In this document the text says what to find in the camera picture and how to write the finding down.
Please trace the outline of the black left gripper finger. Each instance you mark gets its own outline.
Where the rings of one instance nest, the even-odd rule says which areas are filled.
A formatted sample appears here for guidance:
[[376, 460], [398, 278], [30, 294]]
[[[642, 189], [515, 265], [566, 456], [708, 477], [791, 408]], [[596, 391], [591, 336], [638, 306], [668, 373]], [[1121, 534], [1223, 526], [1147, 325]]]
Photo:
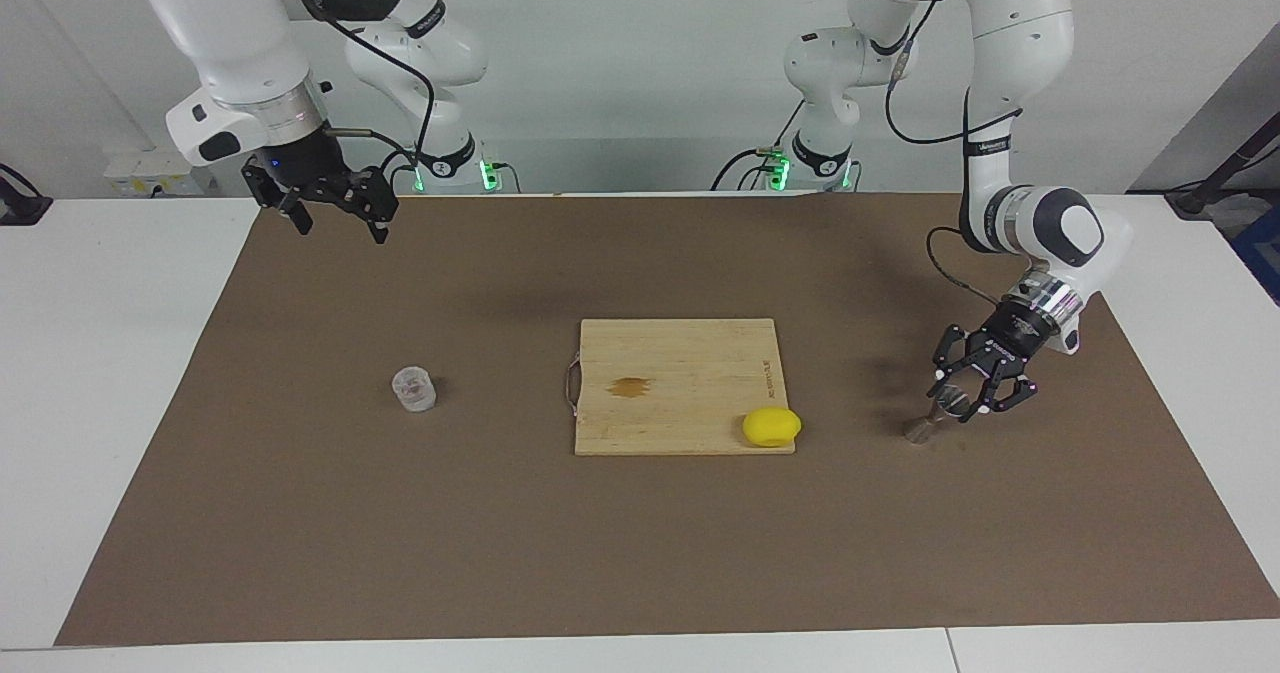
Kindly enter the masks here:
[[998, 380], [997, 377], [987, 377], [978, 386], [975, 400], [966, 409], [965, 418], [1005, 413], [1037, 394], [1038, 383], [1029, 380], [1025, 374], [1019, 374], [1015, 377], [998, 377]]
[[934, 383], [928, 397], [934, 400], [975, 400], [977, 374], [972, 368], [970, 348], [975, 331], [948, 325], [931, 354]]

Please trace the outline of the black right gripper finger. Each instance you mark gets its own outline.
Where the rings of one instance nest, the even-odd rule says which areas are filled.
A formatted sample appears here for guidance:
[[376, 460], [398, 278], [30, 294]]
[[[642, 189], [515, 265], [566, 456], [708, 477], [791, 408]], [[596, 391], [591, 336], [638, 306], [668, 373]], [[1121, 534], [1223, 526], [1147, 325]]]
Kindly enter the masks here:
[[300, 235], [308, 235], [314, 219], [306, 211], [297, 191], [282, 187], [265, 168], [257, 162], [243, 164], [243, 180], [261, 209], [274, 209], [280, 216], [288, 218]]
[[346, 175], [346, 212], [366, 223], [375, 244], [384, 244], [398, 209], [393, 187], [380, 168], [370, 166]]

